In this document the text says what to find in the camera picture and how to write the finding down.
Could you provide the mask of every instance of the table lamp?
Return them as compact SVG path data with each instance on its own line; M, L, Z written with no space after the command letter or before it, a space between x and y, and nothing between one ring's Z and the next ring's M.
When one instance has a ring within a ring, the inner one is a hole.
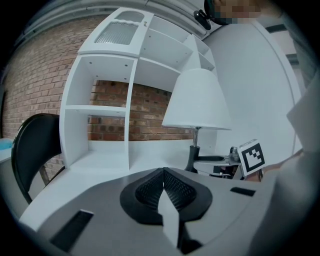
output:
M217 77L202 68L189 69L177 78L163 126L194 129L186 171L198 173L195 161L219 161L221 156L199 156L199 129L231 130L231 119Z

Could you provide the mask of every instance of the white desk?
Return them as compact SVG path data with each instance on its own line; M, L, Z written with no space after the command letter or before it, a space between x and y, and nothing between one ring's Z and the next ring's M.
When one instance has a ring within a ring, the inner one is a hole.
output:
M297 147L286 114L300 93L288 60L267 33L256 23L228 25L205 40L213 52L234 129L219 131L217 138L209 134L203 139L216 139L216 153L223 155L231 146L257 138L267 164L272 164L291 156ZM199 144L202 155L215 150ZM152 168L184 169L189 145L190 140L130 141L130 171L93 171L71 166L37 196L20 221L37 230L55 210L96 184Z
M211 48L232 130L217 132L216 154L258 139L267 165L301 149L287 113L301 97L294 71L258 22L230 24L204 42Z
M38 172L30 186L30 197L35 199L44 187L45 184ZM17 219L20 218L28 207L28 203L18 186L12 169L11 148L0 150L0 192L11 214Z
M55 210L88 188L133 173L159 168L184 169L188 162L192 140L130 141L132 163L130 171L105 171L72 167L62 171L31 202L20 221L35 231Z

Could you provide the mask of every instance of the ceiling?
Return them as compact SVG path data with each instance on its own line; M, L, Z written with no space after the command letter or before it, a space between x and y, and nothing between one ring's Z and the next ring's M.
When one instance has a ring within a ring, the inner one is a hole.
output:
M15 10L14 26L4 26L2 34L6 35L0 67L4 67L12 52L32 37L63 22L92 15L108 15L119 7L137 8L154 13L177 26L204 39L220 27L211 23L211 30L206 31L193 17L193 12L204 9L204 0L42 0L7 3ZM8 22L2 16L2 24ZM260 17L258 21L264 26L282 24L281 19Z

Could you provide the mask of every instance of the black chair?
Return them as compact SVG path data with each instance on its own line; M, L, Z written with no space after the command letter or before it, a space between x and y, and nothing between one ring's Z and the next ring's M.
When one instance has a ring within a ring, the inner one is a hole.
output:
M59 115L35 114L20 126L12 145L11 164L17 184L28 204L32 202L28 192L35 175L49 159L59 154ZM53 178L64 169L62 167Z

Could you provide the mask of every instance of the cubby compartment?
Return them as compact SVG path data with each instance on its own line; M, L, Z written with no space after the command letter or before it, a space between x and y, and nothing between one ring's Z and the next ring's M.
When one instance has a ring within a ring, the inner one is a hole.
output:
M202 69L212 71L214 70L215 66L199 52L199 58L200 58L200 65Z
M198 49L198 52L201 53L202 55L205 55L210 48L202 42L198 37L194 36L195 42L196 42L196 47Z
M183 43L187 37L189 36L189 33L177 25L166 21L163 18L159 18L157 16L153 16L151 24L149 26L149 29L158 31L160 33L166 34L169 37Z
M125 108L128 88L128 82L97 80L92 87L90 105Z
M146 32L140 57L180 70L192 49L182 42L153 29Z

